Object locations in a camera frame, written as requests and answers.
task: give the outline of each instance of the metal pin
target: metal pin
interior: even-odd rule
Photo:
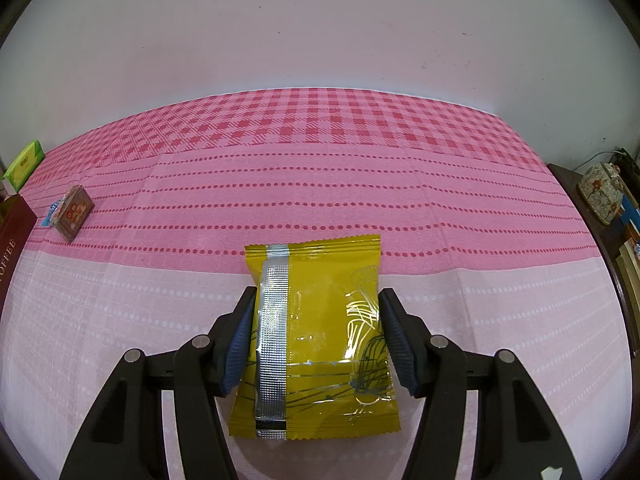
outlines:
[[[436,348],[444,348],[449,344],[449,340],[443,335],[433,335],[429,341]]]
[[[135,363],[138,359],[140,359],[140,350],[137,348],[132,348],[131,350],[127,350],[124,354],[124,360],[127,363]]]
[[[500,350],[498,352],[498,357],[500,358],[500,361],[505,363],[513,363],[516,360],[516,356],[509,350]]]
[[[196,348],[204,348],[210,341],[211,339],[209,339],[208,335],[200,334],[191,340],[191,344]]]

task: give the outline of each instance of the silver foil seam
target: silver foil seam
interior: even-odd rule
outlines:
[[[256,336],[255,427],[263,438],[286,438],[289,247],[267,246],[262,264]]]

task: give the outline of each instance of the light pink fabric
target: light pink fabric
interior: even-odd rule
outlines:
[[[495,116],[369,91],[215,96],[63,144],[23,195],[41,219],[76,182],[95,210],[72,244],[34,229],[0,323],[0,416],[43,480],[127,348],[178,348],[232,309],[250,283],[244,245],[374,232],[382,285],[432,332],[518,353],[585,479],[625,441],[628,345],[604,263],[553,176]],[[251,479],[398,478],[420,403],[397,393],[400,434],[231,440],[236,465]],[[593,415],[597,399],[610,418]]]

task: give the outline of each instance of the floral lamp shade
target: floral lamp shade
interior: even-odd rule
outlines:
[[[613,164],[591,166],[578,184],[580,194],[600,221],[610,225],[622,204],[623,185]]]

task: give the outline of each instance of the wall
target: wall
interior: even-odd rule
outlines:
[[[607,0],[33,0],[0,50],[0,153],[291,86],[481,108],[571,167],[639,140],[640,55]]]

